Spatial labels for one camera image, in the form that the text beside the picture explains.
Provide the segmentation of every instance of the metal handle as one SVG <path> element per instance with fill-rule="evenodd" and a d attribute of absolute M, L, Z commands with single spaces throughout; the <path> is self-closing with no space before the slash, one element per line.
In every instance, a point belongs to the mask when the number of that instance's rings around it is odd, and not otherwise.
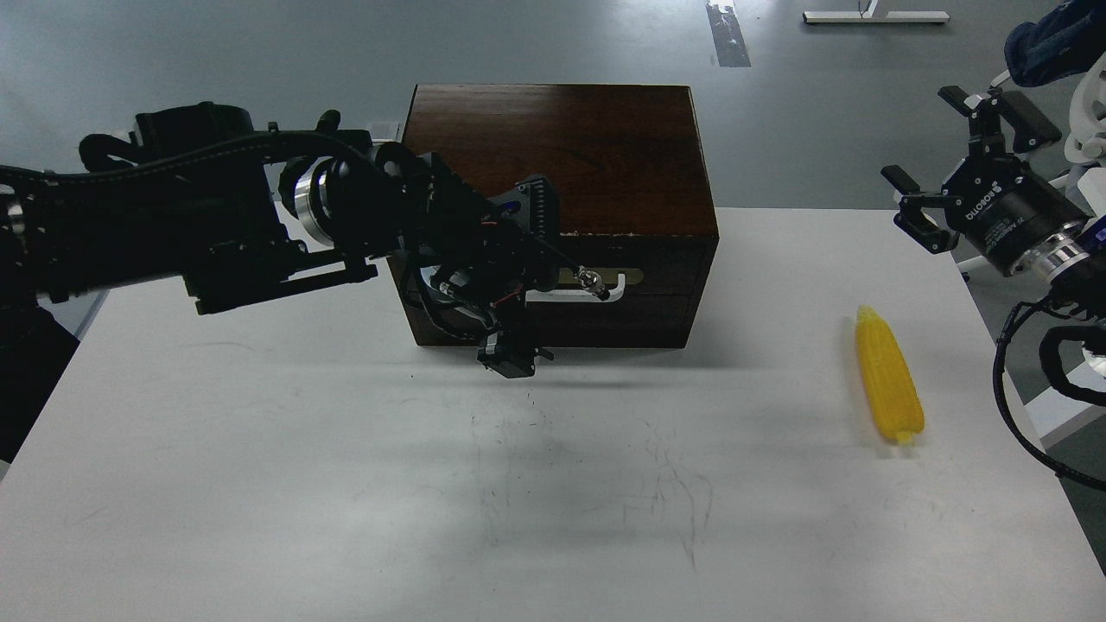
<path fill-rule="evenodd" d="M 611 292 L 611 298 L 606 300 L 599 300 L 582 289 L 531 291 L 526 293 L 526 302 L 615 302 L 626 292 L 626 274 L 618 272 L 618 282 L 607 291 Z"/>

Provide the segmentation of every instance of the corn cob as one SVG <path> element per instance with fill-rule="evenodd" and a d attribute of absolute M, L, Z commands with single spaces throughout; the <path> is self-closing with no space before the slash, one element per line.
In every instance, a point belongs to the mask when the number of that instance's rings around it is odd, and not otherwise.
<path fill-rule="evenodd" d="M 856 312 L 856 353 L 879 434 L 899 445 L 911 444 L 926 425 L 918 391 L 890 326 L 867 304 Z"/>

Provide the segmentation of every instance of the gray floor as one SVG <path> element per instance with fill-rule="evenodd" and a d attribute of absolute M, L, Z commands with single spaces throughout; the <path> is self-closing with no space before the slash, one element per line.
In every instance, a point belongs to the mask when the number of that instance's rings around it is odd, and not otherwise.
<path fill-rule="evenodd" d="M 880 167 L 936 187 L 964 154 L 966 124 L 937 90 L 982 90 L 1004 69 L 1006 33 L 1056 4 L 895 1 L 952 21 L 813 27 L 803 10 L 852 0 L 738 0 L 748 69 L 718 66 L 699 0 L 4 3 L 0 162 L 79 170 L 85 134 L 201 100 L 246 107 L 260 126 L 311 127 L 336 107 L 364 127 L 401 121 L 420 82 L 677 83 L 692 87 L 719 207 L 893 209 Z M 1062 124 L 1074 84 L 1030 96 Z M 1036 165 L 1065 167 L 1058 148 Z M 887 235 L 901 235 L 889 214 Z M 991 273 L 970 288 L 992 330 L 1014 300 L 1044 291 Z M 1010 361 L 1026 401 L 1043 388 L 1032 348 L 1043 329 L 1030 328 Z M 1106 425 L 1091 426 L 1056 453 L 1104 474 L 1104 439 Z M 1106 560 L 1104 496 L 1070 496 Z"/>

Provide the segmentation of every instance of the wooden box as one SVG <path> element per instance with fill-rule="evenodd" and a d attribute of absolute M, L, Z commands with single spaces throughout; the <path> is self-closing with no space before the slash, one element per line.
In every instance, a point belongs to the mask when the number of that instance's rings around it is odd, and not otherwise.
<path fill-rule="evenodd" d="M 441 154 L 488 197 L 547 176 L 561 196 L 557 247 L 589 268 L 632 269 L 632 281 L 640 279 L 617 302 L 528 303 L 543 345 L 687 343 L 718 246 L 690 89 L 420 84 L 403 143 Z M 399 287 L 401 262 L 389 265 Z M 418 344 L 462 343 L 406 311 Z"/>

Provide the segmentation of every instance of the wire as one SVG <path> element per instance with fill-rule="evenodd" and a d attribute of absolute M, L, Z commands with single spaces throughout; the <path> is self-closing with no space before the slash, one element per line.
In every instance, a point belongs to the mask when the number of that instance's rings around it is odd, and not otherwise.
<path fill-rule="evenodd" d="M 1056 477 L 1067 478 L 1072 481 L 1082 484 L 1088 488 L 1094 488 L 1095 490 L 1106 491 L 1106 481 L 1098 479 L 1097 477 L 1089 476 L 1083 471 L 1075 470 L 1066 464 L 1056 460 L 1037 449 L 1022 431 L 1019 429 L 1018 424 L 1014 422 L 1014 416 L 1010 412 L 1010 403 L 1006 402 L 1006 390 L 1003 384 L 1003 372 L 1006 367 L 1006 346 L 1014 339 L 1014 334 L 1034 314 L 1039 311 L 1045 309 L 1052 303 L 1051 297 L 1046 296 L 1036 302 L 1019 302 L 1010 310 L 1010 314 L 1006 317 L 1006 322 L 1002 326 L 1002 332 L 999 333 L 999 339 L 995 343 L 994 351 L 994 366 L 991 367 L 991 385 L 994 390 L 994 402 L 999 407 L 999 415 L 1002 417 L 1003 423 L 1010 428 L 1010 432 L 1018 439 L 1018 443 L 1026 450 L 1031 456 L 1036 458 L 1036 460 L 1044 466 L 1048 467 Z M 1022 309 L 1029 309 L 1024 314 L 1019 315 Z"/>
<path fill-rule="evenodd" d="M 268 152 L 267 155 L 276 155 L 280 159 L 304 155 L 315 157 L 341 155 L 351 158 L 347 162 L 352 166 L 373 167 L 373 162 L 367 156 L 327 134 L 310 131 L 279 132 L 276 134 L 259 132 L 123 170 L 59 175 L 0 165 L 0 182 L 18 183 L 22 180 L 58 185 L 115 184 L 152 175 L 163 175 L 202 162 L 242 156 L 254 152 Z"/>

